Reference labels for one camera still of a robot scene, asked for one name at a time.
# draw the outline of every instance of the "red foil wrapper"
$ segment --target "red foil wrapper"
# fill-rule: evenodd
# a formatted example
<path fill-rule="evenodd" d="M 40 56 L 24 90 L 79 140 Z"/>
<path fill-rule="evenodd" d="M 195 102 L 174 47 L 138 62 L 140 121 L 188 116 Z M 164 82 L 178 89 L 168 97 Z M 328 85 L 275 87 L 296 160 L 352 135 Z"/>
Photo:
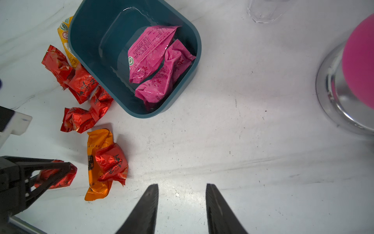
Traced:
<path fill-rule="evenodd" d="M 64 82 L 71 80 L 75 74 L 74 68 L 70 67 L 65 55 L 50 45 L 42 64 L 53 73 L 65 90 L 68 86 Z"/>
<path fill-rule="evenodd" d="M 93 119 L 95 121 L 101 119 L 101 117 L 103 117 L 109 110 L 112 102 L 113 98 L 101 85 L 99 85 L 90 101 L 91 108 L 89 111 L 91 112 Z"/>
<path fill-rule="evenodd" d="M 64 161 L 53 160 L 52 162 L 64 162 Z M 58 171 L 59 171 L 59 169 L 42 170 L 39 173 L 34 186 L 36 188 L 39 187 L 44 181 L 46 181 L 48 178 L 50 178 L 51 176 L 56 174 Z M 77 173 L 77 167 L 74 166 L 73 164 L 71 164 L 70 172 L 64 178 L 62 178 L 59 182 L 57 182 L 56 184 L 49 187 L 49 189 L 62 188 L 62 187 L 70 186 L 70 184 L 74 180 L 74 177 L 75 177 L 76 173 Z"/>
<path fill-rule="evenodd" d="M 81 64 L 76 67 L 75 76 L 71 80 L 64 81 L 64 83 L 69 87 L 70 92 L 79 104 L 87 101 L 99 84 Z"/>
<path fill-rule="evenodd" d="M 72 130 L 82 133 L 92 128 L 96 121 L 92 118 L 88 110 L 73 107 L 65 108 L 65 115 L 62 121 L 61 131 L 70 132 Z"/>
<path fill-rule="evenodd" d="M 96 150 L 95 159 L 104 173 L 98 181 L 119 181 L 125 185 L 129 165 L 121 147 L 117 143 L 103 149 Z"/>

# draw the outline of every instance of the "green logo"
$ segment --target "green logo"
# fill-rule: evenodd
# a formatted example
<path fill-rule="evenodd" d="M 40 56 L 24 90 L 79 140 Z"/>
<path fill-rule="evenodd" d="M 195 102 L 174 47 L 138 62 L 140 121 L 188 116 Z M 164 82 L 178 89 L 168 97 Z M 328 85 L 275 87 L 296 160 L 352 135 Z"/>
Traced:
<path fill-rule="evenodd" d="M 133 59 L 133 57 L 129 57 L 129 65 L 131 66 L 131 65 L 133 65 L 134 64 L 134 59 Z"/>
<path fill-rule="evenodd" d="M 64 24 L 64 22 L 61 23 L 60 28 L 64 31 L 67 31 L 69 29 L 68 26 Z"/>

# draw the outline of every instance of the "white table surface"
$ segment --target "white table surface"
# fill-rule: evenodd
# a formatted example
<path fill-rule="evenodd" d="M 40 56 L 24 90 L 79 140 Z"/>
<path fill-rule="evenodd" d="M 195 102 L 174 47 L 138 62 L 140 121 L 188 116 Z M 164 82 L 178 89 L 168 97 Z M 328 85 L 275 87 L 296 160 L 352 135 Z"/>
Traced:
<path fill-rule="evenodd" d="M 326 54 L 363 19 L 371 0 L 298 0 L 256 24 L 247 0 L 167 0 L 198 29 L 196 76 L 164 113 L 137 119 L 113 103 L 109 127 L 129 162 L 126 186 L 87 202 L 87 134 L 61 132 L 81 107 L 41 64 L 80 0 L 0 1 L 0 105 L 33 120 L 0 155 L 61 159 L 78 168 L 17 216 L 47 233 L 115 233 L 158 183 L 156 233 L 208 233 L 205 186 L 214 183 L 253 233 L 374 233 L 374 144 L 337 128 L 315 95 Z"/>

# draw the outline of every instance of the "glass cup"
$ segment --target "glass cup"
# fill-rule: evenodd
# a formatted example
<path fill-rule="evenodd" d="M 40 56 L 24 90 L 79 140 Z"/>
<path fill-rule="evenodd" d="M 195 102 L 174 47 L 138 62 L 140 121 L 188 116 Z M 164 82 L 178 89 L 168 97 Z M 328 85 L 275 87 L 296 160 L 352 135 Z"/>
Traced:
<path fill-rule="evenodd" d="M 269 23 L 283 15 L 296 0 L 249 0 L 247 12 L 256 23 Z"/>

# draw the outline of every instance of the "pink snack package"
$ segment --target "pink snack package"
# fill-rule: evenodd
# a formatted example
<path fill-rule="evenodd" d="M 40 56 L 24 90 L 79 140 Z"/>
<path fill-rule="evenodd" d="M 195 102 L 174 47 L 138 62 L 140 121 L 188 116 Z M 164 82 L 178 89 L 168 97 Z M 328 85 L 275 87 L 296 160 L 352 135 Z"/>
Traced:
<path fill-rule="evenodd" d="M 128 51 L 130 83 L 141 83 L 158 69 L 178 27 L 157 25 L 146 28 Z"/>
<path fill-rule="evenodd" d="M 165 63 L 156 75 L 135 90 L 135 96 L 143 100 L 146 107 L 153 106 L 169 94 L 179 76 L 196 57 L 178 39 L 166 50 Z"/>

